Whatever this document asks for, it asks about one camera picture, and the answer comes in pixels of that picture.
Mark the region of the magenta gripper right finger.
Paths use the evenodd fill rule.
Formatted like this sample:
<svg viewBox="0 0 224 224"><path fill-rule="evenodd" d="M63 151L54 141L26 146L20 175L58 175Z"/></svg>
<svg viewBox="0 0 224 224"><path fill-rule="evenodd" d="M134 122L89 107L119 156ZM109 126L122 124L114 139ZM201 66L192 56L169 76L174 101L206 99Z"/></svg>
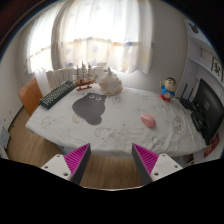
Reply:
<svg viewBox="0 0 224 224"><path fill-rule="evenodd" d="M158 155L137 144L132 144L132 156L144 185L182 169L182 167L167 154Z"/></svg>

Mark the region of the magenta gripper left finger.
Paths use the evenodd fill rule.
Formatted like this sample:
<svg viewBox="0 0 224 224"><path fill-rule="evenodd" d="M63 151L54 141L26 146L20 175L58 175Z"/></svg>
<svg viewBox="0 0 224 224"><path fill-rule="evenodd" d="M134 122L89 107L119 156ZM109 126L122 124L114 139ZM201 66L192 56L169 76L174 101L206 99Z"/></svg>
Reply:
<svg viewBox="0 0 224 224"><path fill-rule="evenodd" d="M66 155L56 154L42 169L79 185L90 155L90 144L85 144Z"/></svg>

